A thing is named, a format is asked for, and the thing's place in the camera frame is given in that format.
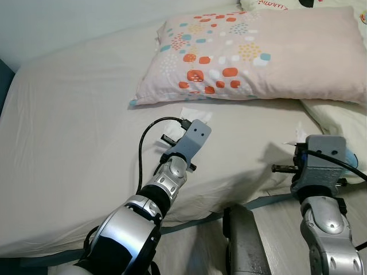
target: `wooden floor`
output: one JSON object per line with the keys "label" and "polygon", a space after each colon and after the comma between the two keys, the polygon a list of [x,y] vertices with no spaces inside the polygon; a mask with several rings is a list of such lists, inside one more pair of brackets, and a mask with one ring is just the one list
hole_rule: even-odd
{"label": "wooden floor", "polygon": [[[366,184],[341,190],[348,207],[353,243],[367,240]],[[285,201],[254,211],[257,226],[267,253],[272,275],[310,275],[309,249],[299,225],[302,220],[297,201]],[[154,261],[162,275],[225,275],[225,248],[221,220],[166,234],[157,247]],[[360,252],[367,264],[367,249]],[[62,267],[49,269],[56,274]]]}

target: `pillow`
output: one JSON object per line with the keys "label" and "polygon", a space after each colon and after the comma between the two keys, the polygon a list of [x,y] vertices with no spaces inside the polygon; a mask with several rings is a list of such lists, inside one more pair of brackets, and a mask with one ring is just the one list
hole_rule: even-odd
{"label": "pillow", "polygon": [[[300,4],[299,0],[241,0],[241,6],[244,10],[260,10],[260,9],[302,9],[306,8]],[[366,0],[314,0],[313,8],[316,7],[343,7],[352,6],[354,10],[354,18],[358,22],[358,28],[365,39],[367,46],[367,6]]]}
{"label": "pillow", "polygon": [[160,48],[131,105],[366,100],[366,52],[350,7],[184,15],[158,35]]}

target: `bed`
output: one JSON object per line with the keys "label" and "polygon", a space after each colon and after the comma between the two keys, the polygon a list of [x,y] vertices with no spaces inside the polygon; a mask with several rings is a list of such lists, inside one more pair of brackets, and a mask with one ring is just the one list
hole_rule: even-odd
{"label": "bed", "polygon": [[[182,107],[213,112],[212,134],[165,226],[287,192],[290,178],[270,171],[274,163],[292,162],[294,147],[283,143],[295,139],[300,123],[308,134],[322,133],[299,100],[128,106],[161,25],[83,42],[19,69],[0,118],[0,257],[80,249],[86,234],[135,192],[142,131],[157,118],[178,116]],[[143,182],[165,150],[157,143],[164,125],[145,140]],[[213,152],[218,158],[209,157]]]}

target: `black wire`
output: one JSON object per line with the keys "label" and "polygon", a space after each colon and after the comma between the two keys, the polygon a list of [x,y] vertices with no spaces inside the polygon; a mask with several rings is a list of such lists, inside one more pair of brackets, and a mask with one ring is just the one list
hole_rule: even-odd
{"label": "black wire", "polygon": [[140,190],[142,189],[142,183],[143,183],[143,164],[142,164],[142,147],[143,147],[143,140],[145,138],[145,135],[148,133],[148,131],[150,130],[151,127],[153,127],[154,125],[156,125],[158,122],[164,121],[164,120],[175,120],[178,122],[182,122],[182,119],[179,119],[177,117],[171,117],[171,116],[167,116],[167,117],[162,117],[160,119],[157,119],[155,122],[153,122],[152,124],[150,124],[144,131],[144,133],[142,134],[142,137],[140,138],[140,142],[139,142],[139,151],[138,151],[138,157],[139,157],[139,183],[138,183],[138,189],[136,191],[136,193],[140,192]]}
{"label": "black wire", "polygon": [[83,255],[80,257],[80,261],[82,259],[84,259],[88,254],[89,254],[89,239],[91,238],[91,235],[97,231],[98,226],[94,227],[91,231],[89,231],[89,233],[87,234],[87,236],[85,237],[84,243],[83,243]]}
{"label": "black wire", "polygon": [[357,166],[356,166],[356,168],[358,168],[358,166],[360,165],[360,161],[358,160],[358,158],[357,158],[357,156],[355,155],[355,154],[353,154],[354,155],[354,157],[356,158],[356,160],[357,160]]}
{"label": "black wire", "polygon": [[367,248],[367,242],[364,242],[364,243],[356,246],[356,251],[360,251],[360,250],[365,249],[365,248]]}
{"label": "black wire", "polygon": [[353,166],[345,163],[345,162],[342,162],[336,158],[332,158],[331,156],[327,156],[327,155],[324,155],[322,153],[319,153],[319,152],[315,152],[315,151],[312,151],[312,150],[305,150],[305,153],[309,154],[309,155],[312,155],[312,156],[316,156],[320,159],[324,159],[324,160],[327,160],[328,162],[332,162],[332,163],[335,163],[345,169],[348,169],[350,172],[356,174],[357,176],[360,176],[364,181],[367,182],[367,175],[365,175],[364,173],[362,173],[360,170],[354,168]]}
{"label": "black wire", "polygon": [[153,173],[153,175],[155,176],[155,174],[158,172],[158,170],[160,169],[160,167],[162,166],[162,163],[160,163],[157,167],[156,167],[156,169],[154,170],[154,173]]}

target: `white wall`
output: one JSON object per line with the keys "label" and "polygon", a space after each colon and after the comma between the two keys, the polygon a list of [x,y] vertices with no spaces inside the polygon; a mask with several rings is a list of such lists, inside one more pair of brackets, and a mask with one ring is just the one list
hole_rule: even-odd
{"label": "white wall", "polygon": [[0,58],[17,70],[89,38],[229,3],[236,0],[0,0]]}

